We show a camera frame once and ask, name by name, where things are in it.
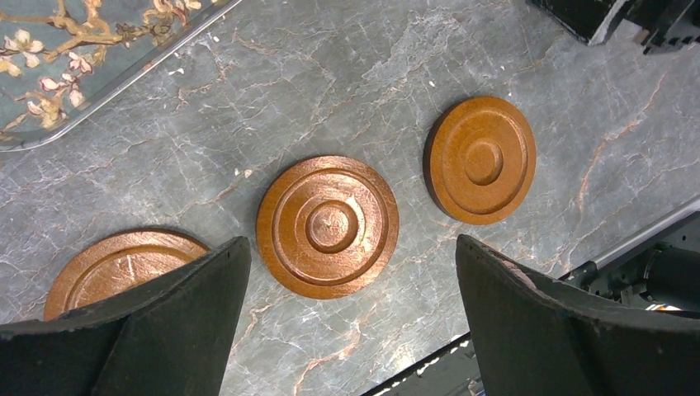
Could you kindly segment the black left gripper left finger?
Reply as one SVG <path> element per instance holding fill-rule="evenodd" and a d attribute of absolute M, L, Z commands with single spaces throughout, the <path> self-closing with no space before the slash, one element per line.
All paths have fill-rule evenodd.
<path fill-rule="evenodd" d="M 250 267 L 236 237 L 111 298 L 2 325 L 2 394 L 217 395 Z"/>

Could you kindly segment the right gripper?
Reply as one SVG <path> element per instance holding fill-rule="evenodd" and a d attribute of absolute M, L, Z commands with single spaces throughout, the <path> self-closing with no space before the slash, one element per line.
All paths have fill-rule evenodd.
<path fill-rule="evenodd" d="M 587 46 L 604 45 L 622 21 L 640 28 L 636 42 L 643 54 L 666 54 L 699 42 L 696 0 L 531 0 Z"/>

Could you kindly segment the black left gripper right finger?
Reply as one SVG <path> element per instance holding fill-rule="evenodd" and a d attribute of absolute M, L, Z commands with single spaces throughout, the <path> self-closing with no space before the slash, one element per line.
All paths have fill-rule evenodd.
<path fill-rule="evenodd" d="M 488 395 L 698 394 L 698 317 L 592 295 L 465 234 L 455 260 Z"/>

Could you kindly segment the wooden coaster three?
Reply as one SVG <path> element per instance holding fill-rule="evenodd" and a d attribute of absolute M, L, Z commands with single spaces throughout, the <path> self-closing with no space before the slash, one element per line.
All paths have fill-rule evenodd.
<path fill-rule="evenodd" d="M 178 269 L 209 251 L 198 239 L 171 229 L 132 229 L 85 248 L 56 277 L 44 320 L 110 298 Z"/>

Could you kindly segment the wooden coaster two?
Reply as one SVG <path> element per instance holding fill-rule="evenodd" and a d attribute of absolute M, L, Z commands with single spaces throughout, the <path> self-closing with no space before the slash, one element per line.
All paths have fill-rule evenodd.
<path fill-rule="evenodd" d="M 473 97 L 435 121 L 423 150 L 423 178 L 436 206 L 466 224 L 510 216 L 535 175 L 537 148 L 523 113 L 498 97 Z"/>

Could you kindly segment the wooden coaster one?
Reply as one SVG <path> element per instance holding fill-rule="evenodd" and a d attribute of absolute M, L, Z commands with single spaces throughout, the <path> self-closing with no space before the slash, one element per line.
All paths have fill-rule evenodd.
<path fill-rule="evenodd" d="M 290 166 L 268 187 L 256 239 L 281 285 L 311 299 L 338 299 L 380 275 L 399 225 L 395 197 L 378 171 L 354 158 L 325 155 Z"/>

